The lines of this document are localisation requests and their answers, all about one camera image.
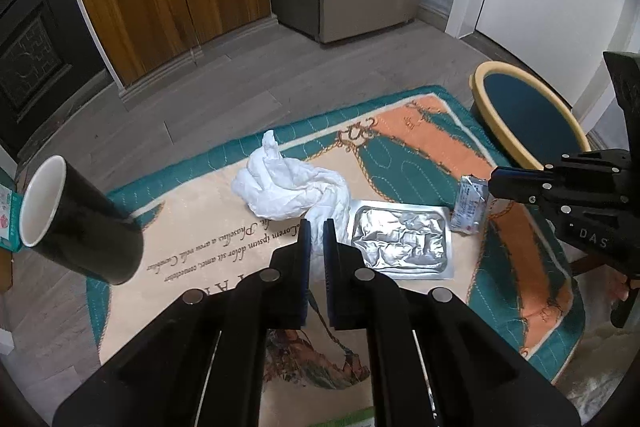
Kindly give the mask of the small silver white packet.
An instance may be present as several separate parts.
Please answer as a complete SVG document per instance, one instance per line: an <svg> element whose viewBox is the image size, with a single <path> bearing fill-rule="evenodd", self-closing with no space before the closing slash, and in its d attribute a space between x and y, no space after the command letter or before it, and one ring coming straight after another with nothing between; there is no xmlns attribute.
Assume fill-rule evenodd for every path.
<svg viewBox="0 0 640 427"><path fill-rule="evenodd" d="M451 213L450 229L465 235L478 233L485 218L488 197L486 180L476 176L462 176Z"/></svg>

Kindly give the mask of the silver foil blister pack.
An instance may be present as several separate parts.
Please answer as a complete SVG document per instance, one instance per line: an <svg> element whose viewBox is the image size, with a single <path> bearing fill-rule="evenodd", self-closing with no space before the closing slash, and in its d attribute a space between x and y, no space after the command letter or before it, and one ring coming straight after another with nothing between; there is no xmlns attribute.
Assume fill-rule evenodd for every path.
<svg viewBox="0 0 640 427"><path fill-rule="evenodd" d="M347 237L364 264L398 281L454 277L454 255L445 207L354 200Z"/></svg>

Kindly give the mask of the white tissue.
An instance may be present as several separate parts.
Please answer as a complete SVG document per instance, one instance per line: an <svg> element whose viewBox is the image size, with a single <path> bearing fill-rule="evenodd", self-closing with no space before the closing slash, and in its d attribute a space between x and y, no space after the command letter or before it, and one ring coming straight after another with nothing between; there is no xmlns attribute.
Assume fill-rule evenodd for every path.
<svg viewBox="0 0 640 427"><path fill-rule="evenodd" d="M316 251L322 247L326 220L334 222L337 239L347 239L350 192L345 179L336 171L284 157L271 130L264 133L262 146L235 176L231 190L258 218L305 218Z"/></svg>

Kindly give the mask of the yellow rimmed teal trash bin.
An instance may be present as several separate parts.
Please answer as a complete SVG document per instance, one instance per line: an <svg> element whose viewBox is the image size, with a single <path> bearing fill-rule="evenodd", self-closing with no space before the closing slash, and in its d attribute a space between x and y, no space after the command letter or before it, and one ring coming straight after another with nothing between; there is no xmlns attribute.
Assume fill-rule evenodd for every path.
<svg viewBox="0 0 640 427"><path fill-rule="evenodd" d="M512 165L542 170L591 150L562 98L525 70L488 61L470 76L472 114Z"/></svg>

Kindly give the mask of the teal orange printed rug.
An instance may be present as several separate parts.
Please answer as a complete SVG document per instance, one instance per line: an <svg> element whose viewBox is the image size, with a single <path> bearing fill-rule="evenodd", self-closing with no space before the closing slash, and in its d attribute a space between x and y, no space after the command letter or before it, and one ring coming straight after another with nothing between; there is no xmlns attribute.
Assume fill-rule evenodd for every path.
<svg viewBox="0 0 640 427"><path fill-rule="evenodd" d="M274 132L285 157L338 172L354 199L452 207L465 174L487 178L503 156L439 87L384 96ZM295 239L296 220L258 219L231 190L257 134L232 140L129 183L111 200L136 218L144 254L125 284L87 284L101 360L111 358L183 291L233 288ZM495 202L485 228L454 234L447 285L544 378L555 381L585 328L570 265L533 208ZM372 407L366 336L331 333L326 306L306 326L269 338L260 423L312 426Z"/></svg>

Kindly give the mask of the black cup white inside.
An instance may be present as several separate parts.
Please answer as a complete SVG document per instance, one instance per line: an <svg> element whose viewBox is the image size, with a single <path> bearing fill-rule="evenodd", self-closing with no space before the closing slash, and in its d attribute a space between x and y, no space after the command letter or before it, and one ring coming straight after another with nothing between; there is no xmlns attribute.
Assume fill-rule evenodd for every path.
<svg viewBox="0 0 640 427"><path fill-rule="evenodd" d="M30 179L18 231L37 254L111 285L129 281L143 254L140 225L60 155Z"/></svg>

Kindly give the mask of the teal printed bag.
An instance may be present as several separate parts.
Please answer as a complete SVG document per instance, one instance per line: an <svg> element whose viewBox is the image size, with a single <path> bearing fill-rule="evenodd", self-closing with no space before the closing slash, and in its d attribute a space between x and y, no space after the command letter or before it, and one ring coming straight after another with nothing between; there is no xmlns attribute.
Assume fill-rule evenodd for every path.
<svg viewBox="0 0 640 427"><path fill-rule="evenodd" d="M15 183L9 175L0 169L0 237L1 247L10 253L22 248L20 237L20 211L23 196L15 191Z"/></svg>

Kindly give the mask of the black entrance door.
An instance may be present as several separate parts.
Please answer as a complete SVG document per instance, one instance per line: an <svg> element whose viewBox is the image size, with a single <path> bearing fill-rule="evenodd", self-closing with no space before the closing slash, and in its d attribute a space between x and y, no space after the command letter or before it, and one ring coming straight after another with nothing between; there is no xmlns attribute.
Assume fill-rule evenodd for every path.
<svg viewBox="0 0 640 427"><path fill-rule="evenodd" d="M1 0L1 145L12 158L104 71L77 0Z"/></svg>

